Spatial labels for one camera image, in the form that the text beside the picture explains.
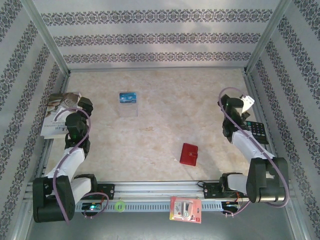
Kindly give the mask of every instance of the red card holder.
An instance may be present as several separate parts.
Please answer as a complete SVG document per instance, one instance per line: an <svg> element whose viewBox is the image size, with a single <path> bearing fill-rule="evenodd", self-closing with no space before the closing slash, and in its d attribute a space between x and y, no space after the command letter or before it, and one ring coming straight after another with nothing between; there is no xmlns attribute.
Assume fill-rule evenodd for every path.
<svg viewBox="0 0 320 240"><path fill-rule="evenodd" d="M198 146L184 143L181 152L180 163L195 166L198 157Z"/></svg>

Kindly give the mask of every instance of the beige marble surface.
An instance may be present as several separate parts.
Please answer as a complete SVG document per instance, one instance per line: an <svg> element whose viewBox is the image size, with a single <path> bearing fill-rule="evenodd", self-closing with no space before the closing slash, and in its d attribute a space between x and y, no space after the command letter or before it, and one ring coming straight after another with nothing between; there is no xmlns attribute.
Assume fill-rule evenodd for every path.
<svg viewBox="0 0 320 240"><path fill-rule="evenodd" d="M68 92L91 99L90 152L76 174L98 181L217 180L247 173L249 163L222 134L217 106L225 87L246 92L240 69L172 69L72 73ZM119 116L119 92L138 93L138 117ZM235 92L229 96L238 97ZM198 146L196 166L179 163L183 143ZM47 164L60 160L55 139Z"/></svg>

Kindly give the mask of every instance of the wire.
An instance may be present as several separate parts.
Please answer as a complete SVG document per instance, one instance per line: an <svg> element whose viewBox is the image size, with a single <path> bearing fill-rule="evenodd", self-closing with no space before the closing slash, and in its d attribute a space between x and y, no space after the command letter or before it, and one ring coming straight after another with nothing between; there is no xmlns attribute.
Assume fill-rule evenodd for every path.
<svg viewBox="0 0 320 240"><path fill-rule="evenodd" d="M229 210L223 210L223 212L229 213L231 214L232 217L236 216L237 214L241 213L246 207L248 207L248 205L250 204L250 201L248 201L243 208L240 208L237 212L233 213Z"/></svg>
<svg viewBox="0 0 320 240"><path fill-rule="evenodd" d="M104 202L105 200L105 196L102 196L102 199L101 199L101 202L100 202L100 206L102 206L102 203Z"/></svg>
<svg viewBox="0 0 320 240"><path fill-rule="evenodd" d="M81 141L79 141L79 142L62 158L62 160L59 162L59 164L58 164L58 166L56 167L56 169L55 169L55 171L54 171L54 174L53 174L53 183L52 183L52 185L53 185L53 191L54 191L54 193L55 193L56 201L57 201L57 203L58 203L58 205L59 205L59 207L60 207L60 209L61 209L63 218L64 218L64 220L66 221L67 224L69 224L70 221L69 221L69 219L68 219L67 212L66 212L66 210L65 210L65 208L64 208L64 205L63 205L63 203L62 203L62 201L61 201L61 199L60 199L60 196L59 196L59 193L58 193L58 190L57 190L57 175L58 175L58 173L59 173L59 171L60 171L60 167L61 167L62 164L66 161L66 159L70 156L70 154L72 154L72 153L86 140L86 138L89 136L89 132L90 132L90 129L91 129L91 120L90 120L89 115L88 115L84 110L82 110L82 109L80 109L80 108L77 108L77 107L70 107L70 108L67 108L67 109L65 109L65 110L62 110L61 112L59 112L59 113L55 116L54 121L57 120L57 118L59 117L60 114L66 112L66 111L70 111L70 110L72 110L72 111L74 111L74 110L75 110L75 111L80 111L80 112L82 112L82 113L86 116L86 118L88 119L88 131L86 132L86 134L85 134L85 136L83 137L83 139L81 139ZM84 197L91 196L91 195L103 195L103 196L106 196L106 197L107 197L107 203L106 203L105 207L104 207L100 212L98 212L98 213L96 214L96 216L97 216L97 215L99 215L101 212L103 212L103 211L107 208L108 203L109 203L109 197L108 197L107 194L102 193L102 192L91 192L91 193L87 193L86 195L84 195Z"/></svg>
<svg viewBox="0 0 320 240"><path fill-rule="evenodd" d="M90 219L93 219L107 209L108 204L109 204L109 196L107 194L105 194L104 192L90 192L90 193L85 194L83 197L88 197L91 195L102 195L102 196L106 197L106 204L105 204L104 208L101 211L99 211L96 215L88 216L88 215L86 215L87 210L84 211L84 213L83 213L84 218L89 217Z"/></svg>
<svg viewBox="0 0 320 240"><path fill-rule="evenodd" d="M239 90L238 88L235 88L235 87L226 87L224 89L222 89L222 91L219 93L219 99L218 99L218 102L219 102L219 106L221 108L221 111L224 113L224 115L226 116L227 119L230 120L231 123L233 123L239 130L240 132L242 132L248 139L251 140L251 142L259 149L259 151L266 157L266 159L268 159L268 161L270 162L270 164L272 165L272 167L274 168L274 170L276 171L276 173L279 175L283 185L284 185L284 191L285 191L285 195L284 195L284 200L281 204L272 204L272 203L269 203L269 202L266 202L267 205L269 206L272 206L272 207L275 207L275 208L283 208L284 206L287 205L287 203L289 202L289 199L290 199L290 195L289 195L289 187L288 187L288 184L285 180L285 177L282 175L282 173L280 172L279 168L277 167L277 165L272 161L272 159L269 157L268 154L265 153L265 151L259 146L259 144L257 144L257 142L254 140L254 138L252 138L251 136L249 136L227 113L226 111L224 110L223 108L223 105L222 105L222 102L221 102L221 97L222 97L222 93L225 92L226 90L235 90L239 93L241 93L243 96L246 96L246 94L244 94L241 90ZM240 213L244 208L246 208L249 204L249 201L248 203L242 208L240 209L239 211L237 211L235 214L233 215L236 215L238 213Z"/></svg>
<svg viewBox="0 0 320 240"><path fill-rule="evenodd" d="M240 204L240 208L242 206L242 204L244 203L244 200L243 198L240 196L239 192L237 191L236 192L236 196L237 196L237 199L236 199L236 202L239 204L239 199L241 199L241 204Z"/></svg>
<svg viewBox="0 0 320 240"><path fill-rule="evenodd" d="M204 188L204 184L205 184L205 182L204 181L198 181L197 183L196 183L197 185L198 185L198 187L200 187L200 188Z"/></svg>

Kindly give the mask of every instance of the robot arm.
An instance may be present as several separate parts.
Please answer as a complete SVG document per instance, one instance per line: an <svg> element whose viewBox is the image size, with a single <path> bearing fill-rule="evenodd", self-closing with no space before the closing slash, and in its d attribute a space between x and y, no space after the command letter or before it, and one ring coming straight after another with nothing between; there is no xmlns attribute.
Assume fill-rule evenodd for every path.
<svg viewBox="0 0 320 240"><path fill-rule="evenodd" d="M79 107L90 116L93 110L88 98L82 97ZM77 202L87 193L97 191L97 180L93 174L78 175L72 180L77 168L85 160L90 150L87 137L72 153L71 150L88 132L86 116L77 111L66 117L68 134L65 136L65 150L59 163L69 155L56 176L56 187L67 217L71 220L75 214ZM32 185L33 218L36 223L63 221L64 216L53 192L53 178L59 163L45 177L36 178Z"/></svg>
<svg viewBox="0 0 320 240"><path fill-rule="evenodd" d="M239 99L224 95L221 98L222 107L225 112L244 132L240 131L227 117L224 117L222 124L223 135L241 151L250 163L248 176L242 173L224 173L220 179L222 190L233 190L244 193L252 203L282 202L285 199L284 184L264 154L272 159L279 168L285 178L286 184L288 184L289 179L288 164L284 158L275 157L272 153L268 152L254 138L251 131L244 124L244 120L249 116L246 111L254 103L253 99L250 97L248 99L248 97L241 97ZM236 108L242 108L241 116Z"/></svg>

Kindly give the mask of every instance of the green ring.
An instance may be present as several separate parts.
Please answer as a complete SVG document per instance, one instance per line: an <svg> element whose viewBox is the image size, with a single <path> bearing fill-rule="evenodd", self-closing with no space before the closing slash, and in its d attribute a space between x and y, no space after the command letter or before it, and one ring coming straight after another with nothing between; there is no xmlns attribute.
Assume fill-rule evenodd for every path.
<svg viewBox="0 0 320 240"><path fill-rule="evenodd" d="M116 210L119 213L122 213L126 209L126 203L124 201L117 201L114 205L114 210Z"/></svg>

